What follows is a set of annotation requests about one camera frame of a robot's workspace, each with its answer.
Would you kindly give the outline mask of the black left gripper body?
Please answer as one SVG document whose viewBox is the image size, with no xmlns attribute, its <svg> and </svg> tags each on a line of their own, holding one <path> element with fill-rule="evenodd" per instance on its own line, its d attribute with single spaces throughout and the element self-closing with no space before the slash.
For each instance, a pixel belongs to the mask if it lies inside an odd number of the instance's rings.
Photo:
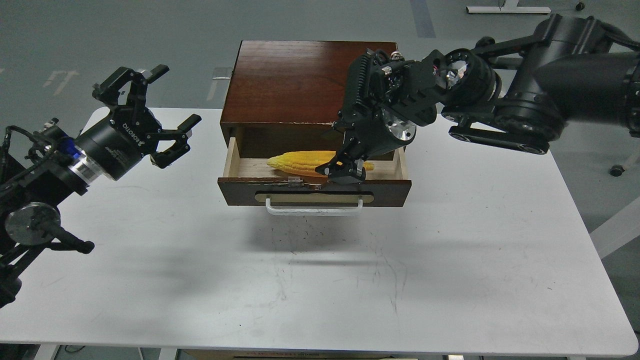
<svg viewBox="0 0 640 360">
<path fill-rule="evenodd" d="M 147 138 L 158 133 L 160 122 L 149 109 L 136 113 L 133 107 L 119 107 L 74 139 L 112 180 L 119 180 L 137 165 L 143 157 L 158 147 L 157 140 Z"/>
</svg>

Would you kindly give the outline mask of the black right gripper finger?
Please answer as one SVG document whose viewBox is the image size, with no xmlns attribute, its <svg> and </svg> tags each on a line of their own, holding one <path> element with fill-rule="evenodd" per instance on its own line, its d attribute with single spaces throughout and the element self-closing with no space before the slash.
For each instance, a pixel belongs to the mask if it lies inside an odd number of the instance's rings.
<svg viewBox="0 0 640 360">
<path fill-rule="evenodd" d="M 336 155 L 334 159 L 335 183 L 362 183 L 366 180 L 364 160 Z"/>
<path fill-rule="evenodd" d="M 324 177 L 329 176 L 334 171 L 338 171 L 348 162 L 347 155 L 337 153 L 334 150 L 318 150 L 316 151 L 315 159 L 318 165 L 314 168 L 314 171 Z"/>
</svg>

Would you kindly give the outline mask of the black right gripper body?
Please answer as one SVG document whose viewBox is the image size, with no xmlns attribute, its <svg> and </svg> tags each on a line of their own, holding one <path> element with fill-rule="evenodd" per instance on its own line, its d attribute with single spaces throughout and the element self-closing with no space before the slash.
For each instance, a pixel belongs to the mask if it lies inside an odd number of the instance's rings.
<svg viewBox="0 0 640 360">
<path fill-rule="evenodd" d="M 419 126 L 434 123 L 441 100 L 441 54 L 407 60 L 399 52 L 366 50 L 349 66 L 336 129 L 340 160 L 367 160 L 411 144 Z"/>
</svg>

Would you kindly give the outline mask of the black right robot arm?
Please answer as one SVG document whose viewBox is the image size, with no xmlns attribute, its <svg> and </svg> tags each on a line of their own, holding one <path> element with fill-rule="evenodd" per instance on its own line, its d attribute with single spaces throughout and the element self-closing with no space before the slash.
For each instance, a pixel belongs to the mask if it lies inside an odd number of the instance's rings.
<svg viewBox="0 0 640 360">
<path fill-rule="evenodd" d="M 639 43 L 590 16 L 553 14 L 533 34 L 422 60 L 367 50 L 349 66 L 334 130 L 343 143 L 316 173 L 366 179 L 364 162 L 414 141 L 437 105 L 464 142 L 544 155 L 567 122 L 620 125 L 639 136 Z"/>
</svg>

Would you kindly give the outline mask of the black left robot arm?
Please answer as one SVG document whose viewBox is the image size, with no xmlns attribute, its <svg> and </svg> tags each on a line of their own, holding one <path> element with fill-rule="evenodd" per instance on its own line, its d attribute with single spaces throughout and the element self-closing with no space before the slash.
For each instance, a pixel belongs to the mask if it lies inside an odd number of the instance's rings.
<svg viewBox="0 0 640 360">
<path fill-rule="evenodd" d="M 91 241 L 62 228 L 58 205 L 71 194 L 83 195 L 101 176 L 116 181 L 149 156 L 164 169 L 189 150 L 188 139 L 201 116 L 192 114 L 176 129 L 163 129 L 146 106 L 147 87 L 169 71 L 159 64 L 144 74 L 117 68 L 93 97 L 108 114 L 77 137 L 46 122 L 29 132 L 9 125 L 1 141 L 0 302 L 16 300 L 19 276 L 46 249 L 87 255 Z"/>
</svg>

